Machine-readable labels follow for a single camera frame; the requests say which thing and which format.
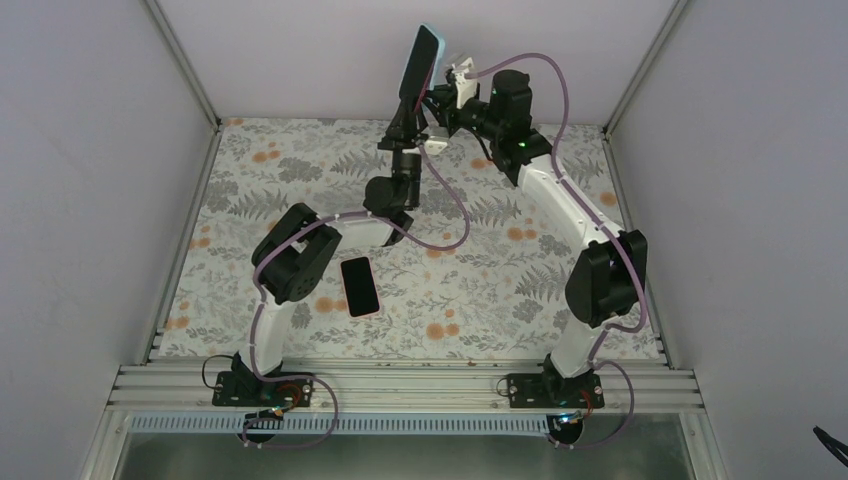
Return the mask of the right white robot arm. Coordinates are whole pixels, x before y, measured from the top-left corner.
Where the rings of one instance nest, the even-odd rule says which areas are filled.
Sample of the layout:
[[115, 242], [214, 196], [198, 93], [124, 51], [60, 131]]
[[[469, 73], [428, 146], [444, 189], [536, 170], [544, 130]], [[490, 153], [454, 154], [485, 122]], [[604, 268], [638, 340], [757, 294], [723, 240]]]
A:
[[535, 382], [549, 404], [565, 407], [581, 391], [593, 389], [594, 359], [606, 336], [615, 330], [638, 332], [647, 321], [642, 311], [632, 326], [619, 322], [645, 301], [647, 240], [610, 220], [565, 173], [558, 145], [532, 125], [527, 74], [497, 72], [486, 101], [469, 69], [454, 66], [445, 77], [424, 100], [438, 124], [448, 134], [464, 129], [486, 141], [498, 170], [541, 208], [577, 255], [564, 287], [576, 319], [543, 360]]

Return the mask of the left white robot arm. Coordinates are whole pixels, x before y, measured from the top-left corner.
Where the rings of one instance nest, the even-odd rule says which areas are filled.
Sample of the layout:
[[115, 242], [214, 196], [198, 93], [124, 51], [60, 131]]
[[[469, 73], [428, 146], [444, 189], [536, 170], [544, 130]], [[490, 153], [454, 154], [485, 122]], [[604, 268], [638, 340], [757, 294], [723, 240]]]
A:
[[274, 374], [282, 365], [282, 327], [295, 304], [322, 279], [339, 250], [392, 246], [408, 232], [409, 212], [419, 206], [422, 156], [418, 152], [426, 127], [418, 100], [406, 97], [378, 142], [392, 154], [391, 174], [371, 178], [362, 211], [321, 218], [297, 203], [254, 250], [254, 286], [259, 303], [246, 346], [239, 352], [244, 371], [239, 392], [255, 405], [270, 402], [278, 391]]

